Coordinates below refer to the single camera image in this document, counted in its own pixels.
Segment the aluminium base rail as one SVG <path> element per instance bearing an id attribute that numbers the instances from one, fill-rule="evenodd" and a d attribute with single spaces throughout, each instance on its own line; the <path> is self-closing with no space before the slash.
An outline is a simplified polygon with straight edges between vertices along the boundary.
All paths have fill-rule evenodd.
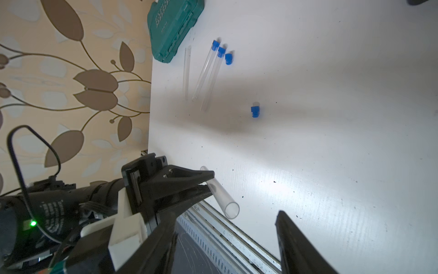
<path id="1" fill-rule="evenodd" d="M 207 202 L 177 219 L 174 274 L 279 274 L 280 261 Z"/>

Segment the clear test tube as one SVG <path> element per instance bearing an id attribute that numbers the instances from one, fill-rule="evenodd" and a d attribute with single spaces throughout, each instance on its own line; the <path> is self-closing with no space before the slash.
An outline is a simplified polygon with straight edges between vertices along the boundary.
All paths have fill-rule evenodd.
<path id="1" fill-rule="evenodd" d="M 216 178 L 204 181 L 202 185 L 212 193 L 211 204 L 224 218 L 233 220 L 240 214 L 240 205 Z"/>
<path id="2" fill-rule="evenodd" d="M 191 57 L 191 45 L 185 49 L 184 54 L 184 71 L 183 71 L 183 91 L 184 98 L 188 101 L 189 97 L 189 71 L 190 71 L 190 57 Z"/>
<path id="3" fill-rule="evenodd" d="M 206 80 L 207 73 L 210 70 L 210 67 L 212 65 L 213 59 L 216 56 L 216 54 L 217 54 L 217 51 L 213 52 L 211 50 L 211 48 L 210 48 L 210 50 L 208 52 L 208 55 L 206 57 L 204 66 L 203 66 L 203 68 L 202 68 L 202 70 L 200 72 L 200 76 L 199 76 L 198 81 L 197 81 L 196 86 L 195 86 L 195 93 L 194 93 L 194 95 L 192 97 L 192 101 L 193 102 L 196 101 L 197 97 L 200 94 L 200 91 L 201 91 L 201 89 L 203 87 L 203 84 L 204 84 L 204 82 Z"/>
<path id="4" fill-rule="evenodd" d="M 223 58 L 216 57 L 215 62 L 213 64 L 211 76 L 210 76 L 209 83 L 208 83 L 208 89 L 206 91 L 206 95 L 205 95 L 203 103 L 201 105 L 201 110 L 204 112 L 206 112 L 206 110 L 208 109 L 209 101 L 210 101 L 211 95 L 213 93 L 214 85 L 217 81 L 217 77 L 218 77 L 220 67 L 221 67 L 223 61 L 224 61 L 224 57 Z"/>

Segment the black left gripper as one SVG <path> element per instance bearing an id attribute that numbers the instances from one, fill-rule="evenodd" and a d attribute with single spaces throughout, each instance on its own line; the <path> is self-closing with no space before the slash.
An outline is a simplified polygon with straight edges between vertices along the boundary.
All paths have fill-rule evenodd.
<path id="1" fill-rule="evenodd" d="M 178 217 L 212 196 L 208 186 L 198 185 L 213 179 L 215 173 L 168 166 L 165 156 L 151 153 L 125 164 L 122 176 L 131 212 L 159 225 L 170 213 Z"/>

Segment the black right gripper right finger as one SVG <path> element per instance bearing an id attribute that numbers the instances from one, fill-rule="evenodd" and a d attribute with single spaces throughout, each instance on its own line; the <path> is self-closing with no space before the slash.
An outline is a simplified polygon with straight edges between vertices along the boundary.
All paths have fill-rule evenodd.
<path id="1" fill-rule="evenodd" d="M 283 274 L 336 274 L 285 211 L 276 219 Z"/>

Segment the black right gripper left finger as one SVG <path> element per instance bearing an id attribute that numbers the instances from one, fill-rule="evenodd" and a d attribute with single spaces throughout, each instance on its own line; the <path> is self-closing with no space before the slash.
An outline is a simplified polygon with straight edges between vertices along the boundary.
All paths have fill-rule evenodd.
<path id="1" fill-rule="evenodd" d="M 176 216 L 167 215 L 153 230 L 147 228 L 147 239 L 117 274 L 165 274 L 172 269 L 177 233 Z"/>

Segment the green plastic tool case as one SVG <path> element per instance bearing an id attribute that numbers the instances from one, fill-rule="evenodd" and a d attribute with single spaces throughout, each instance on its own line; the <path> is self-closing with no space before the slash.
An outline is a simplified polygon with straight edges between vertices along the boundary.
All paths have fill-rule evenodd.
<path id="1" fill-rule="evenodd" d="M 159 0 L 152 3 L 147 26 L 153 57 L 170 63 L 204 10 L 203 0 Z"/>

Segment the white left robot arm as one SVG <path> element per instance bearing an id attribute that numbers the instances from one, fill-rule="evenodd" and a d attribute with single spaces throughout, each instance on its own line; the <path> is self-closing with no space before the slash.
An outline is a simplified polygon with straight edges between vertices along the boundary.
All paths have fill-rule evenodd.
<path id="1" fill-rule="evenodd" d="M 122 177 L 77 188 L 55 175 L 25 180 L 7 147 L 19 189 L 1 196 L 3 274 L 168 274 L 177 218 L 211 196 L 209 170 L 170 165 L 147 154 L 122 167 Z"/>

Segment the clear test tube by case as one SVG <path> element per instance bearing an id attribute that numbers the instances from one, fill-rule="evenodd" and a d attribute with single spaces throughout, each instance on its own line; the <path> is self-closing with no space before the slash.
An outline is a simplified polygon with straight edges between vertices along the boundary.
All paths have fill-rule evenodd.
<path id="1" fill-rule="evenodd" d="M 184 54 L 184 71 L 183 71 L 183 91 L 184 98 L 188 101 L 189 97 L 189 71 L 190 71 L 190 57 L 191 57 L 191 45 L 185 49 Z"/>

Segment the blue stopper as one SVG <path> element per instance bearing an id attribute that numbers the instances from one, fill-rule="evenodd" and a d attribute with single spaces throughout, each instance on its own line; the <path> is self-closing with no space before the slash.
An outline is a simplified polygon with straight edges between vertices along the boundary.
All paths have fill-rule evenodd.
<path id="1" fill-rule="evenodd" d="M 217 57 L 218 58 L 223 58 L 225 55 L 226 49 L 223 47 L 219 47 L 218 51 L 217 51 Z"/>
<path id="2" fill-rule="evenodd" d="M 233 54 L 232 53 L 226 53 L 225 54 L 225 64 L 227 66 L 230 66 L 233 63 Z"/>
<path id="3" fill-rule="evenodd" d="M 219 47 L 220 47 L 220 42 L 214 40 L 214 41 L 212 42 L 211 50 L 212 50 L 213 52 L 215 52 L 215 51 L 218 50 Z"/>
<path id="4" fill-rule="evenodd" d="M 253 105 L 251 108 L 251 113 L 253 118 L 258 118 L 260 116 L 260 106 Z"/>

